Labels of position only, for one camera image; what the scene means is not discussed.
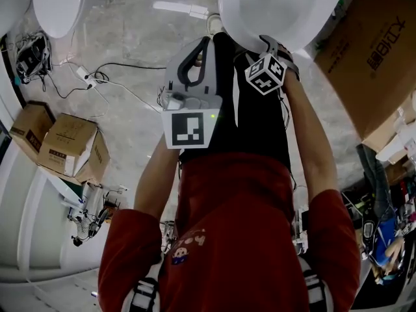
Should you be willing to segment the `person's right forearm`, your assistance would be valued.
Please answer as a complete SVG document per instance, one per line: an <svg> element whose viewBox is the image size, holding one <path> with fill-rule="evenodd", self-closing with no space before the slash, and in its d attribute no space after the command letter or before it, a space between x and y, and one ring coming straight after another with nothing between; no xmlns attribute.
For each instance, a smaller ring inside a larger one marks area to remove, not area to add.
<svg viewBox="0 0 416 312"><path fill-rule="evenodd" d="M325 190L337 190L337 170L329 140L301 82L289 70L283 90L289 102L296 143L311 202Z"/></svg>

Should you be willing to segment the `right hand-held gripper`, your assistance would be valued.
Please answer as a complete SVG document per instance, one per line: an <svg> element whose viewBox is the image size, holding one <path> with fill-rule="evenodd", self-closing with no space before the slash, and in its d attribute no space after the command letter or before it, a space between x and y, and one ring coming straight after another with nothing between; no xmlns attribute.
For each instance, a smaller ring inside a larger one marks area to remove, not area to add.
<svg viewBox="0 0 416 312"><path fill-rule="evenodd" d="M260 35L259 39L267 48L260 59L246 68L244 73L246 81L265 96L284 85L287 70L292 70L299 77L299 69L292 61L277 56L279 43L275 39L268 35Z"/></svg>

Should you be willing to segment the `white panelled door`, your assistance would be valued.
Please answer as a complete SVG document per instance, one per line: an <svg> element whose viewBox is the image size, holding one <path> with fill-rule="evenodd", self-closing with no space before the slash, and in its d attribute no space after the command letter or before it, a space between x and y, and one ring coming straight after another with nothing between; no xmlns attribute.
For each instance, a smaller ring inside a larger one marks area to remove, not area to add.
<svg viewBox="0 0 416 312"><path fill-rule="evenodd" d="M97 268L109 226L73 245L74 210L15 142L0 162L0 281L48 280Z"/></svg>

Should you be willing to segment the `green bottle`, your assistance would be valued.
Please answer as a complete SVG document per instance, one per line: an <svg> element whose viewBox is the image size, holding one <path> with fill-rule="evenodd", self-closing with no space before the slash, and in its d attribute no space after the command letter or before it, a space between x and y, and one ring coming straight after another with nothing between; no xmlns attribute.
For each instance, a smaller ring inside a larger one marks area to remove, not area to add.
<svg viewBox="0 0 416 312"><path fill-rule="evenodd" d="M339 0L331 13L332 20L340 20L345 16L345 0Z"/></svg>

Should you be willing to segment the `open cardboard box white label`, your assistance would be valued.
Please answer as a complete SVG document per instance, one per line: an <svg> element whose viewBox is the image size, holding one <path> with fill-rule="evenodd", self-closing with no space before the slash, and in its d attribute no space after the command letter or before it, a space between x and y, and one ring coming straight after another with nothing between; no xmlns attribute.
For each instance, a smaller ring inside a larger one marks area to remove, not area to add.
<svg viewBox="0 0 416 312"><path fill-rule="evenodd" d="M110 155L98 125L61 114L45 135L37 164L47 172L77 185L100 185Z"/></svg>

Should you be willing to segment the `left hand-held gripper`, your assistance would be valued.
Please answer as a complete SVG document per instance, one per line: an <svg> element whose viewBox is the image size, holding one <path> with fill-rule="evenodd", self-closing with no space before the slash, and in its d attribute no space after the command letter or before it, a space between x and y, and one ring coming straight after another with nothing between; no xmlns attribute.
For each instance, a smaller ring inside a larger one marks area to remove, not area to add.
<svg viewBox="0 0 416 312"><path fill-rule="evenodd" d="M198 78L189 79L198 55L201 66ZM215 47L204 36L174 55L166 66L165 85L169 90L193 87L202 94L211 94L216 86ZM222 98L216 95L186 95L166 91L162 97L162 126L166 147L174 150L206 149L209 147L222 106Z"/></svg>

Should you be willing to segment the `cardboard box dark label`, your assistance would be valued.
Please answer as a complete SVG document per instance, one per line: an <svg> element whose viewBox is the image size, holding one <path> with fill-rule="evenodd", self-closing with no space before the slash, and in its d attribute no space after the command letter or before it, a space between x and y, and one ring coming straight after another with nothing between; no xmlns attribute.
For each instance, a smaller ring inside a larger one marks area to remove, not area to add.
<svg viewBox="0 0 416 312"><path fill-rule="evenodd" d="M15 119L10 135L21 150L37 163L42 142L55 121L47 103L30 101Z"/></svg>

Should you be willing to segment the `white power strip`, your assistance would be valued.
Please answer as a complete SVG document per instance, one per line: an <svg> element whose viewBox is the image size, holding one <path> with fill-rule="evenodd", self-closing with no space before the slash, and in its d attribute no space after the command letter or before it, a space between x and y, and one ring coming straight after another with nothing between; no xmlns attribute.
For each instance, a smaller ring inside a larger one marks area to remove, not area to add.
<svg viewBox="0 0 416 312"><path fill-rule="evenodd" d="M93 76L90 75L83 66L79 66L76 70L76 73L80 77L80 79L87 84L88 88L95 88L97 86L97 83Z"/></svg>

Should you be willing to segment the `large brown cardboard box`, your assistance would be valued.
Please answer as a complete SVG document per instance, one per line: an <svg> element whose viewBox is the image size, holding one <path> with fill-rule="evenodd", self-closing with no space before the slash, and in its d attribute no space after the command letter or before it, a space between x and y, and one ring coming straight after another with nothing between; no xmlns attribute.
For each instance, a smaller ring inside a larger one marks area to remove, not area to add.
<svg viewBox="0 0 416 312"><path fill-rule="evenodd" d="M352 0L315 62L362 143L382 151L400 107L416 119L416 0Z"/></svg>

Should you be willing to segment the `folded white paper strip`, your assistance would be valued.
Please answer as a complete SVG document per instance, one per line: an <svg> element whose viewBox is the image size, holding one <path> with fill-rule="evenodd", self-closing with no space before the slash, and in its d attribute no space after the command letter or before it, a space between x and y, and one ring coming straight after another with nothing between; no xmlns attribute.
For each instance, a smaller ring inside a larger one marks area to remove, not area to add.
<svg viewBox="0 0 416 312"><path fill-rule="evenodd" d="M397 109L397 118L393 123L395 136L393 139L376 155L381 161L389 161L402 151L406 152L408 159L416 164L416 119L414 122L406 123L406 115L404 109Z"/></svg>

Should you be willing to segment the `person's left forearm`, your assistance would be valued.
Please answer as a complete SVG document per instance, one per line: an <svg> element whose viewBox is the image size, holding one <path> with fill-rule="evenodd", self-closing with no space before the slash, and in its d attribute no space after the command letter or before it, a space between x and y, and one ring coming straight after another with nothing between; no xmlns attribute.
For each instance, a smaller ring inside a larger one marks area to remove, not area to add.
<svg viewBox="0 0 416 312"><path fill-rule="evenodd" d="M134 210L161 219L174 184L178 158L179 150L168 149L162 135L138 181Z"/></svg>

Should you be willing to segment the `person's right hand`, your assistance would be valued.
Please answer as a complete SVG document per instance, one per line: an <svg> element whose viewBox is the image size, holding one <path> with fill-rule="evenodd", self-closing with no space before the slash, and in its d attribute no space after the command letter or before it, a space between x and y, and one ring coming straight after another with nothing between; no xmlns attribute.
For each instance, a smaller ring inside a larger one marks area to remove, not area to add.
<svg viewBox="0 0 416 312"><path fill-rule="evenodd" d="M281 43L278 44L278 56L280 58L293 62L293 56Z"/></svg>

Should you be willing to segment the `person's light shoe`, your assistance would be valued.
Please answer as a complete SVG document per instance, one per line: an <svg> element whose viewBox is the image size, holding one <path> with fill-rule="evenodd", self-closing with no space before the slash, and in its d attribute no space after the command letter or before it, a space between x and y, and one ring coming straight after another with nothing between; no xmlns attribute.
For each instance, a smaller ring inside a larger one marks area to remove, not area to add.
<svg viewBox="0 0 416 312"><path fill-rule="evenodd" d="M225 31L220 14L214 13L207 18L207 33L209 36L214 36L217 33Z"/></svg>

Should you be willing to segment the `person's red shirt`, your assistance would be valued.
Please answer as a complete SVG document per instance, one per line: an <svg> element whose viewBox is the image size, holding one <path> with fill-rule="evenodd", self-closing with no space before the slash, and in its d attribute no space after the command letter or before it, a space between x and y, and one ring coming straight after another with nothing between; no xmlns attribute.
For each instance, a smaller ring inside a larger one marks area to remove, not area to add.
<svg viewBox="0 0 416 312"><path fill-rule="evenodd" d="M161 309L173 312L308 312L306 281L291 238L288 169L244 153L183 165L178 239L161 256L159 221L115 213L102 255L98 300L120 312L124 299L161 262Z"/></svg>

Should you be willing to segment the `white curved panel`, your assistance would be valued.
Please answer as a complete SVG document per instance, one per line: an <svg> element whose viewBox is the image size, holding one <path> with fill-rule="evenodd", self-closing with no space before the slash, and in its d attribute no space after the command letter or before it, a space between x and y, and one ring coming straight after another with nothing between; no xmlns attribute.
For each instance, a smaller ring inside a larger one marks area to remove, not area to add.
<svg viewBox="0 0 416 312"><path fill-rule="evenodd" d="M72 207L78 207L85 209L86 201L84 198L84 186L71 183L58 176L50 173L42 166L38 166L39 169L46 175L51 184L57 189L57 191L64 197L67 203Z"/></svg>

